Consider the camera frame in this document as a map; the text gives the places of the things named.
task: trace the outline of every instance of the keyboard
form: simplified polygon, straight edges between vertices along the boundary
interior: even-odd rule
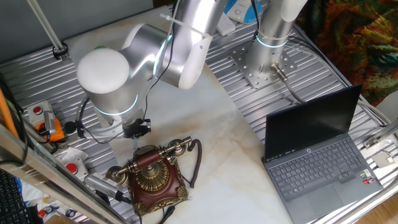
[[[349,179],[353,175],[351,170],[365,162],[354,142],[345,139],[269,171],[282,195],[291,197],[324,182]]]
[[[32,223],[14,176],[0,169],[0,224]]]

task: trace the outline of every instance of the laptop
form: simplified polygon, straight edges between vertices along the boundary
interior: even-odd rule
[[[348,135],[361,89],[351,86],[267,116],[262,161],[296,224],[382,189]]]

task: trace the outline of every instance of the laptop screen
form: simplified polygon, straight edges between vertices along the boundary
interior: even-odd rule
[[[361,89],[362,85],[351,86],[269,114],[265,161],[347,133]]]

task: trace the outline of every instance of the red button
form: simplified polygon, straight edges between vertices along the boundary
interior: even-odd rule
[[[72,173],[72,174],[76,174],[77,173],[77,166],[76,164],[68,164],[67,165],[67,169]]]
[[[47,212],[45,212],[44,209],[40,210],[37,214],[39,215],[40,218],[44,218],[47,216]]]
[[[39,115],[39,114],[43,113],[43,109],[41,107],[39,107],[39,106],[36,106],[33,109],[33,113],[35,113],[36,115]]]

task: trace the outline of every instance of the emergency stop button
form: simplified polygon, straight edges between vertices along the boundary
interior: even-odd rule
[[[39,106],[36,106],[33,109],[33,113],[35,113],[36,115],[40,115],[41,113],[43,113],[43,109],[41,107],[39,107]]]
[[[77,166],[74,163],[69,163],[67,165],[67,169],[72,173],[72,174],[76,174],[77,173]]]

